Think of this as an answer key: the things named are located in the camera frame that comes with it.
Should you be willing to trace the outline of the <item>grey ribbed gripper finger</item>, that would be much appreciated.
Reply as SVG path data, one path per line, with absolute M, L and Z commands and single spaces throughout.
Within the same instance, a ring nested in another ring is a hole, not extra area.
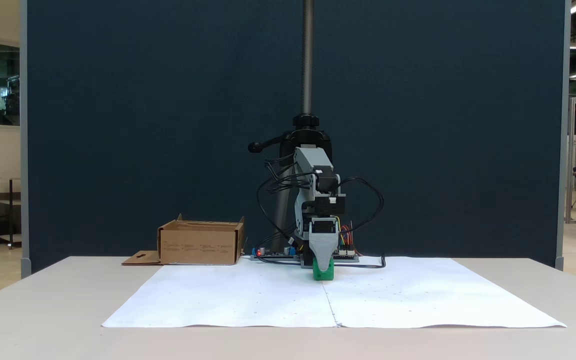
M 327 273 L 334 268 L 333 252 L 338 248 L 338 233 L 310 233 L 309 247 L 314 255 L 313 270 Z

